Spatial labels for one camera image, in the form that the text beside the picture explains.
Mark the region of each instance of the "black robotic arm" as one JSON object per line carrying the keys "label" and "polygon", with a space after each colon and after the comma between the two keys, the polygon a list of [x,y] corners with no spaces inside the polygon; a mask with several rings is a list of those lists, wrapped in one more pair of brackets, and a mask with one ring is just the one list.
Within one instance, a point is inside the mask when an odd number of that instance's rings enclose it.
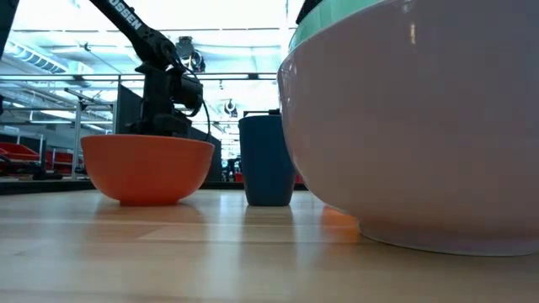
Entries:
{"label": "black robotic arm", "polygon": [[197,114],[203,104],[202,84],[188,77],[176,47],[162,33],[150,28],[123,0],[89,0],[132,43],[142,60],[136,70],[145,75],[141,119],[131,126],[143,135],[186,136],[187,116],[174,109],[183,104]]}

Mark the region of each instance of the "table surface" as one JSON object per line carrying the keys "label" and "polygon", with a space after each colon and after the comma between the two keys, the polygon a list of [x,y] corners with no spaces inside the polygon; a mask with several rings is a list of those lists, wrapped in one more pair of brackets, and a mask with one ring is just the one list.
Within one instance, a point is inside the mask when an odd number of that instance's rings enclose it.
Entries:
{"label": "table surface", "polygon": [[538,302],[538,281],[539,255],[380,244],[308,192],[281,208],[241,191],[165,208],[95,191],[0,197],[0,302]]}

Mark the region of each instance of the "white bowl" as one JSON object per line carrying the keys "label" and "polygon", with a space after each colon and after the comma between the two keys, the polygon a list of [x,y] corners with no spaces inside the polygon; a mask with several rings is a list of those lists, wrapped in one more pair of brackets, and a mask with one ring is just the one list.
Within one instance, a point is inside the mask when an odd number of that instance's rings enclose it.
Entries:
{"label": "white bowl", "polygon": [[286,142],[307,187],[382,242],[539,251],[534,0],[384,1],[290,53]]}

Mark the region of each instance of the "blue cup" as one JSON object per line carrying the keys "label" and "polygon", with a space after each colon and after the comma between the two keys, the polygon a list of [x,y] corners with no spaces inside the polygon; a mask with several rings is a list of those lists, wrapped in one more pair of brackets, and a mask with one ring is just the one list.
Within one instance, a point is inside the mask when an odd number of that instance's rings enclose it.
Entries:
{"label": "blue cup", "polygon": [[279,115],[239,120],[243,183],[252,206],[287,206],[294,191],[296,169],[286,149]]}

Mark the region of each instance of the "teal rim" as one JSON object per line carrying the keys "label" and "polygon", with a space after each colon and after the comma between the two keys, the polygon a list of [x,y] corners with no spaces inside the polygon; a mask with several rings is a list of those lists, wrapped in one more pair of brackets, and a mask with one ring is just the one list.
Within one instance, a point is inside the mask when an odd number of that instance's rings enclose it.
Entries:
{"label": "teal rim", "polygon": [[304,41],[319,31],[384,0],[324,0],[315,7],[299,24],[292,36],[288,51],[292,52]]}

